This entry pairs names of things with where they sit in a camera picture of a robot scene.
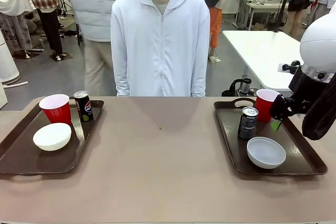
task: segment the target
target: man in white jacket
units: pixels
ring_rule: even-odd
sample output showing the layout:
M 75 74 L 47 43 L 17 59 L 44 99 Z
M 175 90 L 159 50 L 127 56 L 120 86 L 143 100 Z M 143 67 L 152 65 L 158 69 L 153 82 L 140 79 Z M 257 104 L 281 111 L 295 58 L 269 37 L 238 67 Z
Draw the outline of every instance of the man in white jacket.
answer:
M 205 96 L 204 0 L 117 0 L 111 27 L 118 96 Z
M 85 39 L 85 89 L 102 95 L 103 72 L 112 71 L 110 17 L 115 0 L 71 0 Z

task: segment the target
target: tray handle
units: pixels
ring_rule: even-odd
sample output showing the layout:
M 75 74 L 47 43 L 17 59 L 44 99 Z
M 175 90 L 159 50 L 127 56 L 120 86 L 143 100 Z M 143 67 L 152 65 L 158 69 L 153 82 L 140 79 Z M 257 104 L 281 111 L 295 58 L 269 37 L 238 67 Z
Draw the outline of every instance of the tray handle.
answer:
M 227 102 L 227 103 L 225 104 L 225 107 L 226 107 L 226 108 L 229 108 L 229 109 L 243 109 L 243 108 L 245 108 L 246 106 L 236 106 L 236 103 L 237 103 L 237 102 L 240 102 L 240 101 L 248 101 L 248 102 L 251 102 L 251 103 L 253 103 L 253 106 L 256 104 L 256 101 L 255 101 L 255 100 L 252 100 L 252 99 L 250 99 L 250 98 L 241 97 L 241 98 L 238 98 L 238 99 L 236 99 L 236 100 Z

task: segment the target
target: orange pants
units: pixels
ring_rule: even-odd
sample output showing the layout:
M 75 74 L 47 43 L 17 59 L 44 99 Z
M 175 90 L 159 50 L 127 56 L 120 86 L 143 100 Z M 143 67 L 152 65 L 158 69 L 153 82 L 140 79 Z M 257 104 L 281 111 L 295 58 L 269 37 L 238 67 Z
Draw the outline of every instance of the orange pants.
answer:
M 219 34 L 221 33 L 222 10 L 216 7 L 209 8 L 210 10 L 210 47 L 217 48 Z

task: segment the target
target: green object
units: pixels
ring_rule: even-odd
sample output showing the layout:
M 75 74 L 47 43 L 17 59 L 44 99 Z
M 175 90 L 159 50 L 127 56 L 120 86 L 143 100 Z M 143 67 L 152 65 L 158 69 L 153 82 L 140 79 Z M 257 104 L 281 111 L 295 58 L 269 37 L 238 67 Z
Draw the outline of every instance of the green object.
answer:
M 87 115 L 83 115 L 83 121 L 84 122 L 88 122 L 89 121 L 89 117 Z
M 272 120 L 271 122 L 271 128 L 274 130 L 274 131 L 278 131 L 280 126 L 282 124 L 282 121 L 279 121 L 279 120 Z

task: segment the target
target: bowl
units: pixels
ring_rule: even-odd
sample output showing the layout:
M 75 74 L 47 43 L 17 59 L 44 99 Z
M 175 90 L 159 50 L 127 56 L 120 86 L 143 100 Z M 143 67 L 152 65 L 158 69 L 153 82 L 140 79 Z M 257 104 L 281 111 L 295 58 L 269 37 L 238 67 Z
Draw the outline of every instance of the bowl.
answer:
M 65 123 L 53 123 L 38 130 L 33 141 L 36 146 L 44 151 L 56 151 L 69 143 L 71 127 Z
M 286 160 L 282 146 L 266 137 L 254 137 L 248 141 L 247 154 L 252 163 L 263 169 L 274 169 Z

